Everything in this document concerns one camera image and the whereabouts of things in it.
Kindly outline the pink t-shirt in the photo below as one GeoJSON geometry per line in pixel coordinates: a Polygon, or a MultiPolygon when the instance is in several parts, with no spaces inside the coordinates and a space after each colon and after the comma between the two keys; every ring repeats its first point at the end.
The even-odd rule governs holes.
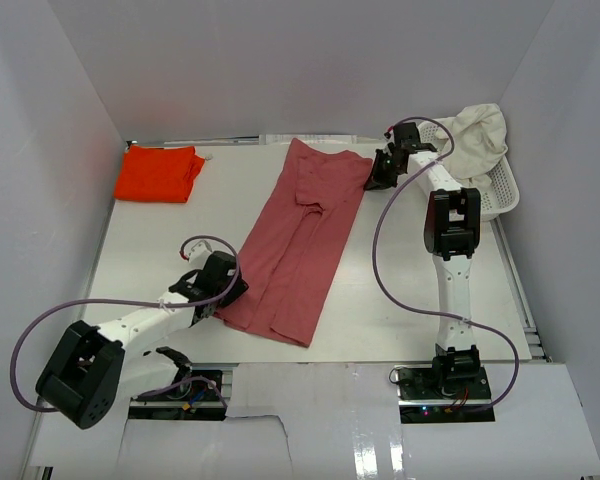
{"type": "Polygon", "coordinates": [[[311,344],[361,204],[372,161],[292,140],[240,252],[248,290],[218,316],[234,329],[311,344]]]}

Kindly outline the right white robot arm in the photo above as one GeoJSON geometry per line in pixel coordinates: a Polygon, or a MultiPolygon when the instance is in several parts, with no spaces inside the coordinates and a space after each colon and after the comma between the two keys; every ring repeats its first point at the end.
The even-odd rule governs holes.
{"type": "Polygon", "coordinates": [[[438,281],[436,312],[411,307],[413,313],[436,316],[439,328],[432,366],[422,384],[439,396],[452,399],[467,394],[480,373],[481,363],[472,327],[469,277],[473,255],[480,242],[481,195],[455,180],[443,165],[455,142],[443,153],[421,140],[417,123],[425,117],[408,117],[385,133],[387,145],[375,153],[364,189],[395,188],[398,177],[416,171],[403,185],[417,182],[427,195],[423,240],[431,254],[438,281]]]}

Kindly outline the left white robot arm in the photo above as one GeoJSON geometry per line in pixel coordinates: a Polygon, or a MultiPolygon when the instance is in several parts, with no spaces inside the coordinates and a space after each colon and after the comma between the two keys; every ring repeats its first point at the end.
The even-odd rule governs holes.
{"type": "Polygon", "coordinates": [[[155,306],[99,325],[79,320],[67,327],[37,380],[36,392],[78,428],[95,426],[114,405],[123,369],[131,360],[248,290],[233,255],[216,250],[197,262],[155,306]]]}

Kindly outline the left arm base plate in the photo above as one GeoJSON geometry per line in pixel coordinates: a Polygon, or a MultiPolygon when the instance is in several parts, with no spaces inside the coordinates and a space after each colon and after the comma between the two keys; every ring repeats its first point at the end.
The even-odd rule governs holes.
{"type": "Polygon", "coordinates": [[[215,390],[203,380],[195,380],[172,392],[132,401],[130,420],[223,421],[226,408],[215,390]]]}

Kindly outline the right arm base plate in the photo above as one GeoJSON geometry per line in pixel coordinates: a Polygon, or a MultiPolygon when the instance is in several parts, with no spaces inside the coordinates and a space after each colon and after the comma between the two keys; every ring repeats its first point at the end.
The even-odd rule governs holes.
{"type": "Polygon", "coordinates": [[[484,368],[474,379],[439,386],[432,368],[398,366],[388,375],[397,388],[403,425],[491,423],[496,420],[484,368]]]}

